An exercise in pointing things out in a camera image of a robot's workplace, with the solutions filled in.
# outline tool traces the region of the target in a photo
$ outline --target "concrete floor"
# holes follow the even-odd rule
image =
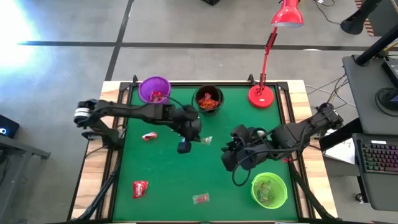
[[[210,7],[199,0],[135,0],[123,42],[265,44],[278,1],[221,0]],[[18,41],[115,42],[128,0],[2,0],[0,2],[0,114],[21,124],[18,140],[51,151],[48,161],[32,160],[10,222],[62,222],[75,190],[87,141],[72,122],[79,100],[98,98],[113,47],[14,46]],[[340,22],[356,10],[354,0],[323,7]],[[378,37],[364,31],[348,35],[328,23],[311,0],[300,3],[305,25],[279,29],[277,45],[370,46]],[[341,58],[349,51],[273,50],[268,79],[303,79],[321,86],[344,73]],[[261,72],[263,50],[121,47],[112,80],[162,75],[170,80],[243,80]],[[332,86],[325,88],[332,91]],[[340,96],[353,103],[346,85]],[[326,93],[309,96],[313,106]],[[335,106],[342,102],[335,100]],[[357,117],[352,106],[338,110],[346,121]],[[345,220],[398,221],[398,213],[368,212],[352,195],[350,177],[331,178],[338,214]]]

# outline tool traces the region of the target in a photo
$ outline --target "paper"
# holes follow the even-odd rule
[[[326,135],[333,132],[334,130],[328,130]],[[342,143],[326,150],[325,156],[350,164],[355,164],[355,145],[353,139],[347,139]]]

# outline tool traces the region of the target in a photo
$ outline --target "black desk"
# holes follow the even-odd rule
[[[5,136],[0,136],[0,147],[1,149],[4,148],[9,154],[7,172],[0,185],[0,223],[3,223],[30,158],[33,155],[38,155],[42,159],[48,159],[50,153],[19,143]]]
[[[367,66],[362,67],[355,63],[353,57],[343,58],[359,118],[322,138],[320,146],[323,151],[351,138],[355,133],[395,136],[398,139],[398,118],[384,114],[374,101],[376,92],[381,88],[394,88],[381,67],[384,61],[373,58]],[[376,210],[398,211],[398,194],[395,190],[398,175],[368,174],[361,172],[361,169],[359,173],[358,183],[364,202],[369,202]]]

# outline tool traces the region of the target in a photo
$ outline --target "green table surface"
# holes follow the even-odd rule
[[[200,116],[203,123],[200,135],[202,138],[212,136],[211,145],[193,142],[189,154],[177,153],[181,137],[168,127],[138,119],[128,121],[114,221],[297,220],[287,164],[263,162],[252,170],[246,185],[237,187],[232,183],[231,172],[226,171],[221,161],[221,148],[231,140],[230,132],[237,125],[266,130],[280,125],[276,100],[268,109],[258,110],[248,103],[248,87],[220,89],[225,98],[222,109],[214,116]],[[195,90],[194,87],[173,87],[171,97],[190,104]],[[142,104],[136,90],[132,103]],[[157,139],[141,139],[153,131]],[[279,175],[287,186],[288,199],[278,209],[263,208],[251,197],[251,181],[261,172]],[[246,175],[247,171],[239,168],[237,181],[243,181]],[[132,199],[132,183],[137,180],[147,180],[149,186],[144,197]],[[194,205],[192,196],[205,193],[209,193],[210,201]]]

